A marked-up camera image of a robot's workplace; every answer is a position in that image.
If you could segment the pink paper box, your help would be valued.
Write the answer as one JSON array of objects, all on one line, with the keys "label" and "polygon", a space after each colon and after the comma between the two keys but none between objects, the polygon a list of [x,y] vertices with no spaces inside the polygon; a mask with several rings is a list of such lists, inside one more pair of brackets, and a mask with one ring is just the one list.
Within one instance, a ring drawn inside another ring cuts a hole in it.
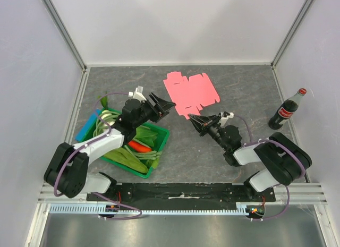
[{"label": "pink paper box", "polygon": [[190,114],[199,115],[203,108],[220,102],[219,94],[206,73],[187,77],[178,71],[170,72],[164,85],[172,102],[176,104],[178,115],[187,120]]}]

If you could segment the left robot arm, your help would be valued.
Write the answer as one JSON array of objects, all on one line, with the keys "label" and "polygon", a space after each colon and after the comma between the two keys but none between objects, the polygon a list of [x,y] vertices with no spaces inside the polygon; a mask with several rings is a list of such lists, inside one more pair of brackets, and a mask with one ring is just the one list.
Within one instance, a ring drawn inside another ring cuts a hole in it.
[{"label": "left robot arm", "polygon": [[130,92],[121,114],[113,125],[100,135],[82,143],[61,143],[45,171],[44,181],[54,188],[54,195],[74,198],[81,192],[98,192],[105,201],[116,197],[113,180],[104,174],[88,173],[88,166],[111,150],[130,142],[137,127],[147,121],[157,123],[176,106],[150,93],[145,98],[140,92]]}]

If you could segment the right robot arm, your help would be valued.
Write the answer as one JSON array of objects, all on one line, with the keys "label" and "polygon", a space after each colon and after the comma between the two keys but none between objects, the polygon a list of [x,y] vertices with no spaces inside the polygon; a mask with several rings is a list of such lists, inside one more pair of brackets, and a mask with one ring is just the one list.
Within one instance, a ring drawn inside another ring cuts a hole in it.
[{"label": "right robot arm", "polygon": [[242,144],[239,128],[226,125],[233,113],[217,115],[188,115],[200,136],[209,135],[223,150],[226,162],[234,167],[262,163],[265,169],[244,182],[243,194],[249,201],[256,201],[262,193],[276,185],[288,186],[303,177],[311,167],[311,157],[280,132],[266,139]]}]

